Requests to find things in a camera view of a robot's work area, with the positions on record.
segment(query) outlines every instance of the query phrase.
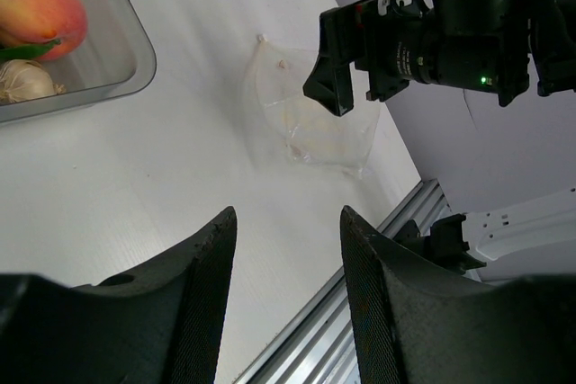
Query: white table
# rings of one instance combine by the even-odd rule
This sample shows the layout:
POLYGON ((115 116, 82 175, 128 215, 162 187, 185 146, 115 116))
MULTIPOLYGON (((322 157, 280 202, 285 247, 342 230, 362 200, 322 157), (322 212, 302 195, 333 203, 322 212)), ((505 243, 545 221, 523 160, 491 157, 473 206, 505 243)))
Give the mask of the white table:
POLYGON ((363 181, 287 165, 281 142, 267 166, 248 156, 239 84, 256 36, 316 49, 334 0, 132 2, 157 52, 147 89, 0 128, 0 272, 98 283, 234 205, 217 377, 229 383, 341 265, 342 206, 379 223, 419 177, 384 107, 363 181))

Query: black camera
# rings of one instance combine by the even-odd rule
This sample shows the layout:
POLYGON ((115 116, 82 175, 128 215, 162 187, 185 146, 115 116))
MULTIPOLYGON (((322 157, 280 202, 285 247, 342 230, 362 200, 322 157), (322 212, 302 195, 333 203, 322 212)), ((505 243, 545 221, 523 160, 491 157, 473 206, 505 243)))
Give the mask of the black camera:
POLYGON ((385 102, 410 81, 497 94, 507 106, 529 87, 576 89, 576 0, 362 0, 320 16, 317 64, 304 94, 337 116, 354 108, 350 64, 370 78, 370 101, 385 102))

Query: clear plastic bag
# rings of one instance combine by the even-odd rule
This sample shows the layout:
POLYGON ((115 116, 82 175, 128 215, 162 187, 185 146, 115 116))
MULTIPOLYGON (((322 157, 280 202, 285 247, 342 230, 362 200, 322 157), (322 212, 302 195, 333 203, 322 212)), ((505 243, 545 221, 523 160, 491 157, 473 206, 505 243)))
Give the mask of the clear plastic bag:
MULTIPOLYGON (((283 138, 291 161, 360 177, 374 142, 380 105, 366 101, 365 91, 356 92, 355 108, 338 118, 305 97, 302 86, 316 57, 315 51, 284 49, 261 38, 247 89, 256 94, 268 127, 283 138)), ((353 70, 353 83, 365 79, 357 74, 353 70)))

